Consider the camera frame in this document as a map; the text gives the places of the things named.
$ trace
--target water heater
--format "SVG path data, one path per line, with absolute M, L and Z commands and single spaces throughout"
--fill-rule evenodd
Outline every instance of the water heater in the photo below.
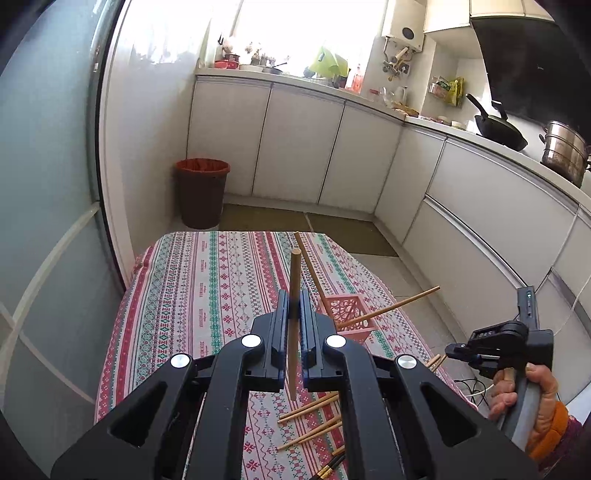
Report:
M 382 36 L 393 39 L 398 46 L 414 51 L 423 49 L 423 25 L 427 7 L 416 0 L 388 0 Z

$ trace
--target white cabinet door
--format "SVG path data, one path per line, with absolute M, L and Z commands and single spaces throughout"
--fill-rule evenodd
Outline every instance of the white cabinet door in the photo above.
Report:
M 423 201 L 444 138 L 405 127 L 375 215 L 402 243 Z
M 274 85 L 253 194 L 317 203 L 343 108 L 328 96 Z
M 188 158 L 228 162 L 226 191 L 250 195 L 271 87 L 251 80 L 202 78 L 195 85 Z
M 403 244 L 467 336 L 517 314 L 515 280 L 474 240 L 426 199 Z
M 535 0 L 523 0 L 523 5 L 525 7 L 525 16 L 526 17 L 533 17 L 533 18 L 541 18 L 542 20 L 552 20 L 552 16 L 540 7 L 540 4 Z
M 401 130 L 397 120 L 347 105 L 319 203 L 372 213 Z
M 424 32 L 467 27 L 470 24 L 470 0 L 428 0 Z
M 524 10 L 521 0 L 471 0 L 470 14 L 473 17 L 523 17 Z
M 560 399 L 567 403 L 591 381 L 591 338 L 559 284 L 550 274 L 536 292 L 541 329 L 554 332 L 552 372 L 558 379 Z
M 554 269 L 575 296 L 580 294 L 579 302 L 591 316 L 591 216 L 582 209 Z
M 534 286 L 558 256 L 576 211 L 538 177 L 455 141 L 446 141 L 427 194 Z

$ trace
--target hand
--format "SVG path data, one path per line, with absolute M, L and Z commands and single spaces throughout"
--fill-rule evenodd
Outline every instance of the hand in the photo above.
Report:
M 530 452 L 550 430 L 556 408 L 558 382 L 550 369 L 545 365 L 527 364 L 525 367 L 525 376 L 530 382 L 539 384 L 542 392 L 538 418 L 535 421 L 534 429 L 531 431 L 527 442 L 526 451 Z M 499 370 L 492 381 L 495 386 L 492 389 L 491 412 L 489 413 L 488 419 L 497 420 L 517 401 L 514 370 L 512 368 Z

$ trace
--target chopstick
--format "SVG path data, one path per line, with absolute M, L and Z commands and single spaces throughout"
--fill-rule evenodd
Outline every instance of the chopstick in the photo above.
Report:
M 277 447 L 277 451 L 280 452 L 282 450 L 285 450 L 286 448 L 289 448 L 292 445 L 295 445 L 296 443 L 300 443 L 302 440 L 306 440 L 308 437 L 311 437 L 315 433 L 323 432 L 331 425 L 334 425 L 335 423 L 340 422 L 340 420 L 341 420 L 340 415 L 337 415 L 337 416 L 331 418 L 329 421 L 324 422 L 322 425 L 319 425 L 315 429 L 310 430 L 308 433 L 305 433 L 305 434 L 299 436 L 295 440 L 292 440 L 290 442 L 287 442 L 285 445 L 281 445 L 280 447 Z
M 332 464 L 332 466 L 328 467 L 324 473 L 320 476 L 321 479 L 326 479 L 330 476 L 330 474 L 332 472 L 334 472 L 341 463 L 343 463 L 345 461 L 345 454 L 341 453 L 338 457 L 336 457 L 335 462 Z
M 439 360 L 437 360 L 431 366 L 431 372 L 435 373 L 437 371 L 437 369 L 440 367 L 440 365 L 445 361 L 446 358 L 447 358 L 447 355 L 444 354 Z
M 327 395 L 326 397 L 322 398 L 321 402 L 319 402 L 319 403 L 312 402 L 313 405 L 310 404 L 310 406 L 307 406 L 307 408 L 304 408 L 303 410 L 298 409 L 299 411 L 297 411 L 296 413 L 293 413 L 287 417 L 280 418 L 277 421 L 277 423 L 282 424 L 287 421 L 294 420 L 298 417 L 301 417 L 302 415 L 306 415 L 307 413 L 310 413 L 311 411 L 314 411 L 314 410 L 317 410 L 318 408 L 324 407 L 325 405 L 328 405 L 329 403 L 337 401 L 338 399 L 339 399 L 339 394 L 333 395 L 331 397 L 328 397 L 328 395 Z
M 439 290 L 440 288 L 441 287 L 438 285 L 437 287 L 433 287 L 429 290 L 426 290 L 424 292 L 413 295 L 412 297 L 409 297 L 405 300 L 398 301 L 394 305 L 390 305 L 389 307 L 385 307 L 383 309 L 376 310 L 375 312 L 367 313 L 366 315 L 362 315 L 361 317 L 357 317 L 355 319 L 348 320 L 347 322 L 337 323 L 336 324 L 337 330 L 343 329 L 343 328 L 351 326 L 351 325 L 355 325 L 355 323 L 363 322 L 364 320 L 369 320 L 369 319 L 377 317 L 378 315 L 381 315 L 383 313 L 391 312 L 392 310 L 395 310 L 395 309 L 402 307 L 408 303 L 411 303 L 412 301 L 422 299 L 423 297 L 429 295 L 430 293 L 433 293 L 434 291 Z
M 339 455 L 340 453 L 343 453 L 345 451 L 345 446 L 342 445 L 339 448 L 337 448 L 334 452 L 331 453 L 331 455 L 333 457 L 336 457 L 337 455 Z
M 299 413 L 303 410 L 308 410 L 310 407 L 314 407 L 315 405 L 318 405 L 318 403 L 326 400 L 327 398 L 336 397 L 337 395 L 339 395 L 338 392 L 329 392 L 324 397 L 320 397 L 318 400 L 314 400 L 314 401 L 307 403 L 306 405 L 303 405 L 295 410 L 292 410 L 288 413 L 284 413 L 283 415 L 280 415 L 279 420 L 283 420 L 283 419 L 286 419 L 287 417 L 291 417 L 293 414 Z
M 317 474 L 313 475 L 310 480 L 320 480 L 321 478 L 327 478 L 345 459 L 344 451 L 338 455 L 333 455 L 329 462 L 322 467 Z
M 292 400 L 296 399 L 298 342 L 300 339 L 300 280 L 301 280 L 301 251 L 294 248 L 291 251 L 290 265 L 290 302 L 287 314 L 287 387 Z
M 437 355 L 435 355 L 433 358 L 431 358 L 426 364 L 425 367 L 427 368 L 431 368 L 431 366 L 441 358 L 441 355 L 438 353 Z
M 327 429 L 321 430 L 318 433 L 315 433 L 314 435 L 310 436 L 310 437 L 306 437 L 305 439 L 303 439 L 302 441 L 298 442 L 298 445 L 301 445 L 302 443 L 305 442 L 309 442 L 310 440 L 314 440 L 315 438 L 324 435 L 328 432 L 332 432 L 334 429 L 337 429 L 339 427 L 343 426 L 343 422 L 342 421 L 338 421 L 337 423 L 335 423 L 334 425 L 331 425 L 330 427 L 328 427 Z
M 301 234 L 299 232 L 296 232 L 296 233 L 294 233 L 294 236 L 295 236 L 295 241 L 297 242 L 298 247 L 300 247 L 302 257 L 304 257 L 304 262 L 306 262 L 306 267 L 308 267 L 308 271 L 310 272 L 310 275 L 312 276 L 312 281 L 314 282 L 314 286 L 316 287 L 316 290 L 318 291 L 318 295 L 320 296 L 320 301 L 322 302 L 322 305 L 324 305 L 324 309 L 326 310 L 326 314 L 334 322 L 335 319 L 333 318 L 333 315 L 332 315 L 332 312 L 330 309 L 330 303 L 329 303 L 328 299 L 326 298 L 326 296 L 324 295 L 324 290 L 322 290 L 322 285 L 320 285 L 320 280 L 318 280 L 318 276 L 316 275 L 316 272 L 314 271 L 314 267 L 312 266 L 312 261 L 310 260 L 310 257 L 308 256 L 308 252 L 306 251 L 306 246 L 304 245 L 304 242 L 301 239 Z

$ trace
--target pink plastic basket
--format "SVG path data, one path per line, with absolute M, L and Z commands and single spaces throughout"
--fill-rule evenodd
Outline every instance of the pink plastic basket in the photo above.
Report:
M 370 312 L 361 295 L 327 295 L 326 299 L 330 304 L 331 314 L 337 325 Z M 318 298 L 318 308 L 320 313 L 326 313 L 320 298 Z M 374 319 L 369 319 L 345 327 L 345 329 L 339 330 L 339 334 L 358 343 L 364 343 L 369 334 L 377 329 Z

